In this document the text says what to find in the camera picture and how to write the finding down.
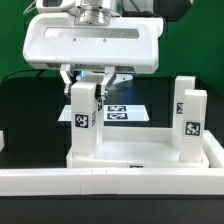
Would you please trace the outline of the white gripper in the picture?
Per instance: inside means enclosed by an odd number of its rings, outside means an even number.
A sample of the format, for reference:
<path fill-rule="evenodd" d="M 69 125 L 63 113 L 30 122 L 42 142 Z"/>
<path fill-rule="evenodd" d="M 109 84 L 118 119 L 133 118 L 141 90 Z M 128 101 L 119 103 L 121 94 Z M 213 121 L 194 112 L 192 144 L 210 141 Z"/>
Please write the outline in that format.
<path fill-rule="evenodd" d="M 30 22 L 23 56 L 36 69 L 60 69 L 66 96 L 74 69 L 104 70 L 95 97 L 105 99 L 116 70 L 152 74 L 158 69 L 163 28 L 161 18 L 115 17 L 107 26 L 96 26 L 77 25 L 67 13 L 44 13 Z"/>

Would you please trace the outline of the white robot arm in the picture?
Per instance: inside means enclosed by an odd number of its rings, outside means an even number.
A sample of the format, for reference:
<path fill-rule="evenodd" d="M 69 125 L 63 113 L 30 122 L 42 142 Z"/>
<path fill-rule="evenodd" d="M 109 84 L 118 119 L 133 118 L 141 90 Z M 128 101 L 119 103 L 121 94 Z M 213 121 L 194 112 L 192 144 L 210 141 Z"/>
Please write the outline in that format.
<path fill-rule="evenodd" d="M 76 71 L 105 75 L 104 97 L 118 74 L 152 74 L 159 66 L 159 39 L 194 0 L 36 0 L 23 46 L 36 69 L 59 70 L 65 86 Z"/>

